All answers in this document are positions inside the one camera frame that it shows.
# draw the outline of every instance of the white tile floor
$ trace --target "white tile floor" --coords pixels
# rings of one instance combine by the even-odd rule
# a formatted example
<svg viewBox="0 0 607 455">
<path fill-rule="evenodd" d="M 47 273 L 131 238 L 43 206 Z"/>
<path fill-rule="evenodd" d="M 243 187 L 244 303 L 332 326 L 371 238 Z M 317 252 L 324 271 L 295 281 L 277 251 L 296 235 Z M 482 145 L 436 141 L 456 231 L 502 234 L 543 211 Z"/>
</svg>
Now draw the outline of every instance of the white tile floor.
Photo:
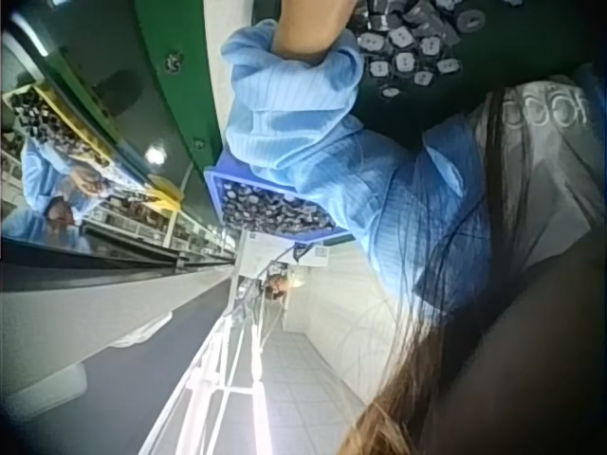
<svg viewBox="0 0 607 455">
<path fill-rule="evenodd" d="M 362 411 L 361 401 L 333 375 L 304 335 L 275 330 L 262 361 L 274 455 L 335 454 Z M 249 396 L 230 397 L 215 454 L 255 455 Z"/>
</svg>

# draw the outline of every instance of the blue plastic tray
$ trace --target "blue plastic tray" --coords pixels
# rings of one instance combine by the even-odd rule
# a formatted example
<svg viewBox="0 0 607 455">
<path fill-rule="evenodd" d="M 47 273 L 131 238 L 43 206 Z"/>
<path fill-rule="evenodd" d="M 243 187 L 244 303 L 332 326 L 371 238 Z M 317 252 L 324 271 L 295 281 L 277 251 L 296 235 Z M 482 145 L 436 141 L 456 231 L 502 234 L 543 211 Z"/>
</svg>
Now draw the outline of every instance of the blue plastic tray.
<svg viewBox="0 0 607 455">
<path fill-rule="evenodd" d="M 281 194 L 289 194 L 300 199 L 301 197 L 294 188 L 284 187 L 282 185 L 276 185 L 268 182 L 263 178 L 259 178 L 253 174 L 248 164 L 236 159 L 229 150 L 224 150 L 219 156 L 216 166 L 210 166 L 205 169 L 205 180 L 211 193 L 212 204 L 215 207 L 215 211 L 219 216 L 219 219 L 223 223 L 223 197 L 225 182 L 238 182 L 252 185 L 254 187 L 262 188 L 264 190 L 270 190 L 279 192 Z M 273 234 L 284 239 L 293 240 L 302 244 L 311 244 L 315 242 L 322 242 L 323 240 L 335 239 L 346 235 L 347 230 L 337 227 L 335 230 L 327 232 L 326 230 L 317 232 L 306 232 L 298 235 L 287 235 L 287 234 Z"/>
</svg>

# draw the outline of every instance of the floor tile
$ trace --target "floor tile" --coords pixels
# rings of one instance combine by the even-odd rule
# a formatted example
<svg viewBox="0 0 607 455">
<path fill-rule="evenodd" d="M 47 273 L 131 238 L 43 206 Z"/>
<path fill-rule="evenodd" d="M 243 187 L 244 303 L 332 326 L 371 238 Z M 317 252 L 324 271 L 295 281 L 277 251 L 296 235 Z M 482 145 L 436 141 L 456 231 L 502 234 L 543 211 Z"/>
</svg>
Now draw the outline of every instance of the floor tile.
<svg viewBox="0 0 607 455">
<path fill-rule="evenodd" d="M 291 384 L 293 398 L 298 402 L 331 401 L 321 384 Z"/>
<path fill-rule="evenodd" d="M 307 427 L 345 424 L 340 410 L 331 402 L 298 403 L 297 406 Z"/>
<path fill-rule="evenodd" d="M 316 455 L 304 427 L 274 427 L 270 432 L 274 455 Z"/>
</svg>

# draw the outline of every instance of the fluorescent light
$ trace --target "fluorescent light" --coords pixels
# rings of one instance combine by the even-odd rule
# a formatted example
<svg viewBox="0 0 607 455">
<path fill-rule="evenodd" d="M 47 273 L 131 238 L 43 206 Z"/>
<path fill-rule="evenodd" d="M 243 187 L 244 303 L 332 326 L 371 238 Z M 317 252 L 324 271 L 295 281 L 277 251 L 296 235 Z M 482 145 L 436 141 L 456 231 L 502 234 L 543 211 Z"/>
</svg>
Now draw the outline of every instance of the fluorescent light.
<svg viewBox="0 0 607 455">
<path fill-rule="evenodd" d="M 251 331 L 251 362 L 250 362 L 250 373 L 253 376 L 253 383 L 258 382 L 262 378 L 264 372 L 262 367 L 262 352 L 261 343 L 259 338 L 259 328 L 257 324 L 253 324 L 250 328 Z"/>
<path fill-rule="evenodd" d="M 153 145 L 145 152 L 145 159 L 150 164 L 162 166 L 167 159 L 167 153 L 164 149 Z"/>
<path fill-rule="evenodd" d="M 253 383 L 253 420 L 257 455 L 272 455 L 272 440 L 267 420 L 266 389 L 261 382 Z"/>
<path fill-rule="evenodd" d="M 42 44 L 42 41 L 40 41 L 40 38 L 38 38 L 38 35 L 34 31 L 34 29 L 31 27 L 31 25 L 28 23 L 28 21 L 26 21 L 25 17 L 23 17 L 18 12 L 14 12 L 10 16 L 10 20 L 17 27 L 19 27 L 20 29 L 23 30 L 23 32 L 31 40 L 32 44 L 36 47 L 36 49 L 38 49 L 38 52 L 40 53 L 40 55 L 42 55 L 43 57 L 48 56 L 48 51 L 45 49 L 45 46 Z"/>
</svg>

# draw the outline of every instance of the long brown hair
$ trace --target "long brown hair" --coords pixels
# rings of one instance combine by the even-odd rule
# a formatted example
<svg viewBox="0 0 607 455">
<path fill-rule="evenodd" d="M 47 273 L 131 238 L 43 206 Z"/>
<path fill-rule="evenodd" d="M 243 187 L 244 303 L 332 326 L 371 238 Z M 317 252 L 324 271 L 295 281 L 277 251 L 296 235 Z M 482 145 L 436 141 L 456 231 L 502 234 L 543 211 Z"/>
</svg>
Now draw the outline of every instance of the long brown hair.
<svg viewBox="0 0 607 455">
<path fill-rule="evenodd" d="M 524 210 L 526 205 L 527 179 L 521 178 L 520 198 L 516 213 L 511 214 L 510 219 L 505 220 L 505 186 L 503 183 L 503 105 L 505 91 L 499 91 L 490 96 L 488 101 L 487 140 L 485 147 L 486 165 L 486 193 L 475 207 L 477 209 L 483 204 L 487 205 L 489 215 L 489 226 L 491 232 L 491 273 L 487 282 L 487 289 L 476 298 L 476 301 L 464 305 L 464 312 L 474 313 L 483 300 L 489 298 L 491 289 L 499 289 L 505 281 L 516 273 L 511 262 L 509 252 L 513 249 L 517 233 L 523 224 Z M 526 149 L 525 134 L 523 145 Z M 444 262 L 452 239 L 458 234 L 457 228 L 442 246 L 443 250 L 438 254 L 438 275 L 440 276 L 441 264 Z M 403 339 L 403 344 L 394 346 L 400 360 L 396 363 L 394 372 L 385 382 L 385 385 L 358 418 L 354 427 L 346 436 L 339 450 L 340 455 L 411 455 L 423 451 L 423 441 L 428 434 L 428 428 L 432 422 L 433 404 L 442 394 L 444 389 L 453 380 L 459 370 L 458 365 L 451 365 L 449 346 L 443 343 L 446 331 L 457 331 L 467 334 L 467 339 L 460 343 L 460 348 L 470 353 L 477 345 L 482 336 L 478 329 L 480 325 L 486 325 L 497 318 L 500 312 L 500 304 L 493 309 L 492 314 L 472 315 L 472 318 L 463 318 L 468 327 L 462 324 L 448 326 L 448 320 L 444 316 L 445 308 L 443 286 L 441 280 L 434 281 L 434 289 L 425 289 L 422 295 L 432 295 L 434 307 L 437 308 L 438 322 L 430 330 L 423 324 L 414 321 L 421 318 L 421 301 L 413 305 L 409 318 L 404 327 L 397 330 L 397 339 Z M 418 318 L 413 318 L 415 312 L 419 312 Z"/>
</svg>

